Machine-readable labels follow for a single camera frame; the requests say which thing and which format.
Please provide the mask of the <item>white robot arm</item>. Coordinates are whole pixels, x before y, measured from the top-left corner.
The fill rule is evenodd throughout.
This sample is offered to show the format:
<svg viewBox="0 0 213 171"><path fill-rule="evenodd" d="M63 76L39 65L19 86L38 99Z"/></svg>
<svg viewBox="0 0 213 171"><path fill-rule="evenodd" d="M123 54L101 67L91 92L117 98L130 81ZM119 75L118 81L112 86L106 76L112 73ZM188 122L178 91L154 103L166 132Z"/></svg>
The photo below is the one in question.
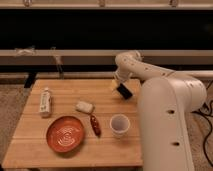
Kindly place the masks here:
<svg viewBox="0 0 213 171"><path fill-rule="evenodd" d="M138 51L116 55L115 80L135 75L141 82L137 113L143 171L195 171L185 115L205 103L207 90L197 78L145 63Z"/></svg>

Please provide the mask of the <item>yellow and white gripper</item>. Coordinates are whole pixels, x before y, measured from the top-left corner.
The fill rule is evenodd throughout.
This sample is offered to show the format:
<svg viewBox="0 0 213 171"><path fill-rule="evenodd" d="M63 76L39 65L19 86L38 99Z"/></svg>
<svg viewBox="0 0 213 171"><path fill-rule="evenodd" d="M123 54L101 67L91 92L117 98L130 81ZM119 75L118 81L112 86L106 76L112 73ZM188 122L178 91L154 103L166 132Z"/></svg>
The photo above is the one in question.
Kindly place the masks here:
<svg viewBox="0 0 213 171"><path fill-rule="evenodd" d="M112 80L110 87L112 91L117 90L124 99L129 99L132 97L131 91L123 84L120 84L120 82L116 79Z"/></svg>

